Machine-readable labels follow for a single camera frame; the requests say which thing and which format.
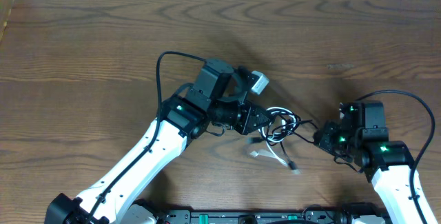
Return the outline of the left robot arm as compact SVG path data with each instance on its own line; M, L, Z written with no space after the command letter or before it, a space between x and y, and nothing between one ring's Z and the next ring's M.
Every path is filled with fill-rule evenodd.
M75 198L58 195L45 223L122 223L154 177L206 132L208 125L248 135L273 121L268 110L249 101L209 102L200 108L173 95L161 104L140 141L101 179Z

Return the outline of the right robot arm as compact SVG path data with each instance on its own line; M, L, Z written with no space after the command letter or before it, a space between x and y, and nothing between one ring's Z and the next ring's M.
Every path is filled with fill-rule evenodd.
M402 141L390 141L384 106L379 101L340 104L340 120L327 121L314 135L314 145L335 159L355 163L381 198L392 223L436 223L416 164Z

